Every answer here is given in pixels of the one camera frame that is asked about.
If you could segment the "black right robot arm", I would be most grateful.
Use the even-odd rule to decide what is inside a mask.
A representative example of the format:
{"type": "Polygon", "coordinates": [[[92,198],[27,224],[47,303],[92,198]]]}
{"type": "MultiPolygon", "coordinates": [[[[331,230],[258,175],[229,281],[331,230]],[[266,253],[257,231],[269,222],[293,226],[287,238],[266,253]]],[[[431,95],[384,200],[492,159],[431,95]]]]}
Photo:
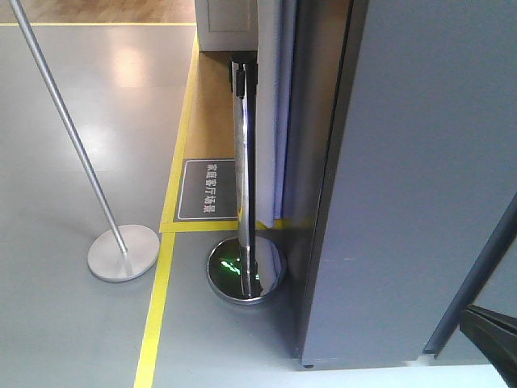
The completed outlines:
{"type": "Polygon", "coordinates": [[[460,313],[460,331],[496,368],[508,387],[516,387],[516,318],[469,305],[460,313]]]}

